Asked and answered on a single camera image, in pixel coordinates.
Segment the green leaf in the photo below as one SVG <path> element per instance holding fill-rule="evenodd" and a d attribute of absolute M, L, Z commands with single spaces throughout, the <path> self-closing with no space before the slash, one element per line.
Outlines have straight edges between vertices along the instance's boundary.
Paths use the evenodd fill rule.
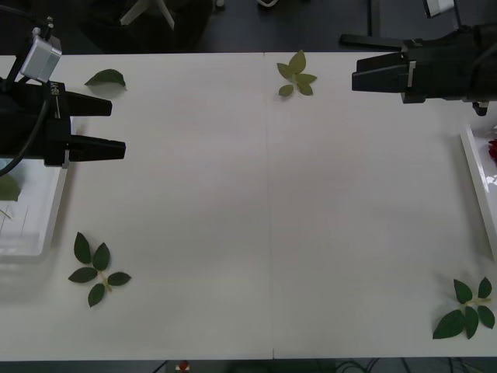
<path fill-rule="evenodd" d="M 488 296 L 492 293 L 492 284 L 487 277 L 481 280 L 480 286 L 478 287 L 478 297 L 481 299 L 488 298 Z"/>
<path fill-rule="evenodd" d="M 96 270 L 105 270 L 109 265 L 110 252 L 105 243 L 99 246 L 93 256 L 93 266 Z"/>
<path fill-rule="evenodd" d="M 124 272 L 116 272 L 109 276 L 107 282 L 111 286 L 122 286 L 129 280 L 131 280 L 131 276 L 129 274 L 125 274 Z"/>
<path fill-rule="evenodd" d="M 290 66 L 287 64 L 276 64 L 278 66 L 278 71 L 280 72 L 281 76 L 283 76 L 285 79 L 292 79 L 292 77 L 295 74 L 295 70 L 293 70 Z"/>
<path fill-rule="evenodd" d="M 289 95 L 292 94 L 293 91 L 294 91 L 294 86 L 291 84 L 288 84 L 288 85 L 284 85 L 283 87 L 281 87 L 280 91 L 278 93 L 282 97 L 288 97 Z"/>
<path fill-rule="evenodd" d="M 313 95 L 312 87 L 309 84 L 303 84 L 303 83 L 297 82 L 297 87 L 298 87 L 298 90 L 301 91 L 301 93 L 304 96 L 312 96 Z"/>
<path fill-rule="evenodd" d="M 76 270 L 71 276 L 69 276 L 69 281 L 84 284 L 85 282 L 93 280 L 97 274 L 98 273 L 95 268 L 83 267 Z"/>
<path fill-rule="evenodd" d="M 447 313 L 433 332 L 434 340 L 451 338 L 461 334 L 465 327 L 464 315 L 459 309 Z"/>
<path fill-rule="evenodd" d="M 88 304 L 90 308 L 98 305 L 102 301 L 103 296 L 106 294 L 106 287 L 103 284 L 95 285 L 88 294 Z"/>
<path fill-rule="evenodd" d="M 85 83 L 85 85 L 101 85 L 105 83 L 117 83 L 126 88 L 126 82 L 124 81 L 123 75 L 112 68 L 97 72 Z"/>
<path fill-rule="evenodd" d="M 304 51 L 298 51 L 290 60 L 290 67 L 300 74 L 305 69 L 305 54 Z"/>
<path fill-rule="evenodd" d="M 462 305 L 473 299 L 471 289 L 464 282 L 454 280 L 454 289 L 456 289 L 457 300 Z"/>
<path fill-rule="evenodd" d="M 0 177 L 0 200 L 15 200 L 19 198 L 21 188 L 12 176 Z"/>
<path fill-rule="evenodd" d="M 464 319 L 466 320 L 466 336 L 470 340 L 478 328 L 478 313 L 472 307 L 466 307 L 464 311 Z"/>
<path fill-rule="evenodd" d="M 487 328 L 494 329 L 495 316 L 494 313 L 484 305 L 478 306 L 478 315 L 480 316 L 480 321 Z"/>
<path fill-rule="evenodd" d="M 311 84 L 318 77 L 311 74 L 296 74 L 295 81 L 301 84 Z"/>
<path fill-rule="evenodd" d="M 90 244 L 83 234 L 78 232 L 75 240 L 75 256 L 83 264 L 90 264 L 92 262 L 92 252 L 90 251 Z"/>

